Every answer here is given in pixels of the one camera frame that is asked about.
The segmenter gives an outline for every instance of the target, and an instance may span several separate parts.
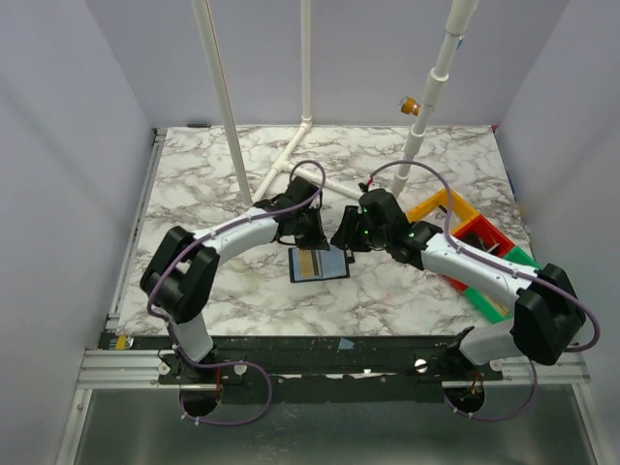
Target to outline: white marble tabletop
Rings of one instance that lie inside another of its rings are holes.
[[[239,128],[252,190],[295,130]],[[407,131],[314,127],[292,160],[317,160],[330,179],[355,189],[374,168],[402,157]],[[429,128],[417,160],[440,171],[456,192],[529,251],[490,127]],[[384,171],[374,186],[387,188],[392,174]],[[268,193],[283,192],[286,184],[282,174]],[[441,187],[430,173],[414,168],[399,202],[407,211]],[[354,203],[325,192],[322,217],[327,237],[335,233],[346,204]],[[204,229],[244,210],[222,128],[169,129],[121,302],[118,332],[166,333],[161,321],[146,314],[146,296],[138,282],[168,229],[176,225],[190,231]],[[218,269],[202,313],[214,335],[437,335],[487,325],[444,278],[396,263],[384,252],[357,254],[349,279],[292,284],[287,248],[278,244],[250,250]]]

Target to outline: orange knob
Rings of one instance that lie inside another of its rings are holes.
[[[418,116],[420,104],[411,97],[405,97],[400,101],[400,110],[405,114],[413,113]]]

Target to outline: white pipe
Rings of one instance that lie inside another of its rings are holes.
[[[201,32],[202,47],[204,48],[204,53],[209,63],[213,86],[215,87],[217,100],[220,104],[220,111],[222,112],[224,132],[226,133],[229,150],[231,151],[236,182],[239,185],[243,203],[250,205],[252,204],[252,195],[250,194],[250,186],[245,173],[245,166],[243,165],[243,155],[241,154],[239,138],[236,133],[236,127],[234,126],[233,109],[231,108],[229,91],[226,87],[226,79],[224,77],[224,70],[222,69],[222,58],[220,57],[220,51],[217,47],[209,0],[193,0],[192,3],[194,4],[196,23]]]
[[[284,167],[284,171],[291,172],[294,167],[295,167],[295,163],[289,162]],[[315,184],[321,184],[321,181],[323,180],[323,178],[319,174],[313,173],[304,168],[297,168],[294,171],[294,173],[295,175],[303,177],[304,179],[314,182]],[[331,191],[337,192],[338,194],[342,194],[343,196],[346,196],[350,199],[358,200],[361,197],[360,191],[351,189],[343,184],[340,184],[339,182],[330,181],[329,178],[325,182],[325,187]]]
[[[448,82],[448,71],[452,59],[456,54],[460,36],[465,33],[477,5],[478,0],[454,0],[452,2],[448,21],[446,22],[446,36],[439,50],[439,56],[437,57],[435,67],[430,71],[428,79],[426,80],[418,119],[412,125],[407,136],[403,160],[413,160],[416,155],[418,155],[422,140],[426,134],[426,125],[430,119],[430,115],[437,105],[439,96],[446,82]],[[401,165],[398,167],[391,181],[390,188],[395,197],[398,197],[403,191],[409,179],[410,168],[410,165]]]
[[[267,191],[267,189],[269,189],[269,186],[271,185],[273,180],[280,173],[280,171],[282,171],[283,164],[286,164],[286,162],[289,161],[291,154],[299,145],[299,142],[303,139],[306,133],[310,131],[311,127],[312,125],[309,123],[301,123],[299,125],[299,129],[297,129],[297,132],[294,134],[293,138],[284,148],[282,153],[280,153],[280,155],[278,155],[278,158],[275,159],[273,165],[271,165],[271,168],[267,172],[267,176],[264,178],[263,182],[259,186],[259,189],[254,193],[254,196],[252,198],[253,202],[258,202],[260,199],[263,198],[265,192]]]
[[[312,121],[310,113],[310,41],[312,40],[312,0],[301,0],[301,121]]]

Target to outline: marble table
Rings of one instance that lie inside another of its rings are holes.
[[[253,191],[295,130],[239,129]],[[401,158],[407,130],[314,127],[292,160],[317,160],[329,178],[355,188],[374,168]],[[490,127],[429,128],[417,159],[440,171],[456,192],[529,251]],[[384,171],[374,185],[388,187],[392,174]],[[414,168],[410,179],[399,199],[405,210],[441,188],[421,169]],[[280,175],[269,194],[282,192],[286,184],[287,175]],[[346,204],[353,202],[326,191],[322,216],[328,237]],[[169,228],[204,229],[244,210],[222,128],[169,129],[120,303],[118,333],[166,333],[161,321],[146,314],[138,282]],[[214,335],[447,335],[487,325],[444,278],[396,263],[383,252],[357,254],[349,279],[291,284],[287,248],[278,244],[255,248],[222,266],[202,313]]]

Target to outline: wall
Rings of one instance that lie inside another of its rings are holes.
[[[0,463],[53,463],[153,139],[83,0],[0,6]]]
[[[603,325],[601,343],[587,353],[587,361],[598,406],[615,438],[620,437],[619,22],[620,4],[614,0],[573,0],[497,134],[537,258],[569,272]]]
[[[434,124],[495,124],[568,0],[480,0]],[[218,123],[191,2],[87,0],[141,106],[157,126]],[[315,0],[312,106],[317,124],[409,125],[450,0]],[[239,123],[297,124],[298,0],[211,0]]]

